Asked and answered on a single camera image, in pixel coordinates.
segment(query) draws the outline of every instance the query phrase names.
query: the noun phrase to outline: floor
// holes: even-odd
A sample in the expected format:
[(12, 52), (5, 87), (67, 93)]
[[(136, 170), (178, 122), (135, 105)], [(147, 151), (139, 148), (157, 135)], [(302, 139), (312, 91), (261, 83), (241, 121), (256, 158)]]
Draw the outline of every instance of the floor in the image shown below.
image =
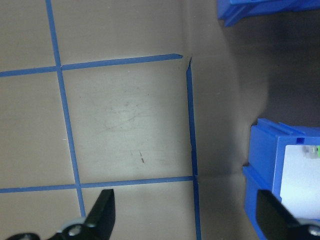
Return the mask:
[(49, 238), (112, 188), (111, 239), (257, 239), (250, 126), (319, 127), (319, 10), (226, 28), (211, 0), (1, 6), (0, 238)]

